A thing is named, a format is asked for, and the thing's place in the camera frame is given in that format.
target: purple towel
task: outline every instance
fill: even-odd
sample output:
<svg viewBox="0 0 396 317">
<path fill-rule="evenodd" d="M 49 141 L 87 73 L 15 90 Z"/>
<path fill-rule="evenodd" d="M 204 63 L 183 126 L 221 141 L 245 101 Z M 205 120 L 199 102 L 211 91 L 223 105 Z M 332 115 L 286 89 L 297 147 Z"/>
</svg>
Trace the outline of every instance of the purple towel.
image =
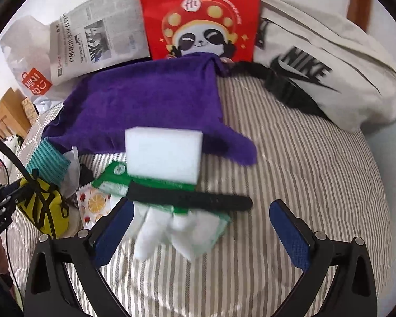
<svg viewBox="0 0 396 317">
<path fill-rule="evenodd" d="M 223 124 L 217 73 L 220 59 L 203 53 L 103 71 L 79 83 L 43 138 L 82 155 L 124 152 L 124 130 L 135 126 L 200 130 L 204 153 L 252 165 L 255 145 Z"/>
</svg>

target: white foam block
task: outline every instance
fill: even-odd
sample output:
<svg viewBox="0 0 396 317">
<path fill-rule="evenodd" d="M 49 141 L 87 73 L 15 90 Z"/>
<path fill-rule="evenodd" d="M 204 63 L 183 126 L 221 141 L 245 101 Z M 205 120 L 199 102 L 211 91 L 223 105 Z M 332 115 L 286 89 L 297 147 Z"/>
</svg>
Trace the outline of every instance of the white foam block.
<svg viewBox="0 0 396 317">
<path fill-rule="evenodd" d="M 196 185 L 201 131 L 136 127 L 125 131 L 129 175 Z"/>
</svg>

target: nike swoosh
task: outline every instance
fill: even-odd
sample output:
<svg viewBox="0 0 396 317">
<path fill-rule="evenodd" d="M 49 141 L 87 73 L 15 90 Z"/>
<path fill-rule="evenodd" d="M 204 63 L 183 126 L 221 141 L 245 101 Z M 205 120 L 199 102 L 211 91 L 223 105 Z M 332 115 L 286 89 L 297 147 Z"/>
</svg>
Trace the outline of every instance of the nike swoosh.
<svg viewBox="0 0 396 317">
<path fill-rule="evenodd" d="M 316 84 L 318 86 L 322 86 L 324 88 L 328 88 L 330 90 L 334 90 L 335 92 L 340 93 L 338 90 L 322 84 L 319 80 L 313 80 L 313 79 L 307 78 L 306 76 L 302 76 L 302 75 L 299 75 L 299 74 L 296 74 L 296 73 L 292 73 L 291 71 L 284 69 L 279 63 L 279 61 L 280 61 L 279 57 L 280 56 L 277 56 L 276 58 L 274 58 L 271 61 L 271 64 L 270 64 L 271 69 L 273 69 L 277 74 L 282 75 L 282 76 L 286 76 L 286 77 L 288 77 L 290 79 L 293 79 L 293 80 L 313 83 L 313 84 Z"/>
</svg>

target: cartoon panda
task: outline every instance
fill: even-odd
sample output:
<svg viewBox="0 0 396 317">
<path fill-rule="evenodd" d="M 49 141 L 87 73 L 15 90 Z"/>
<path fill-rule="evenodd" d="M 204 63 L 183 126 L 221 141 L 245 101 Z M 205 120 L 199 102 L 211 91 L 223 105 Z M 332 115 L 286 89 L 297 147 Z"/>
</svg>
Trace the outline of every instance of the cartoon panda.
<svg viewBox="0 0 396 317">
<path fill-rule="evenodd" d="M 169 57 L 210 52 L 231 60 L 238 38 L 234 29 L 234 16 L 230 9 L 212 0 L 184 0 L 162 22 Z"/>
</svg>

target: teal ribbed object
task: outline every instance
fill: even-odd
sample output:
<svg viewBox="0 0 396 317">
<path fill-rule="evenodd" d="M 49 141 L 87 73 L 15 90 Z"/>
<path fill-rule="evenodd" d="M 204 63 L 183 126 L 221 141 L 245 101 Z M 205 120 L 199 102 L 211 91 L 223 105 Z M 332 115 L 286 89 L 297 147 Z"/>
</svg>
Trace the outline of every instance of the teal ribbed object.
<svg viewBox="0 0 396 317">
<path fill-rule="evenodd" d="M 44 138 L 37 149 L 35 149 L 26 168 L 30 173 L 37 168 L 42 179 L 47 183 L 54 183 L 60 187 L 69 165 L 70 161 L 64 158 L 50 144 L 47 138 Z"/>
</svg>

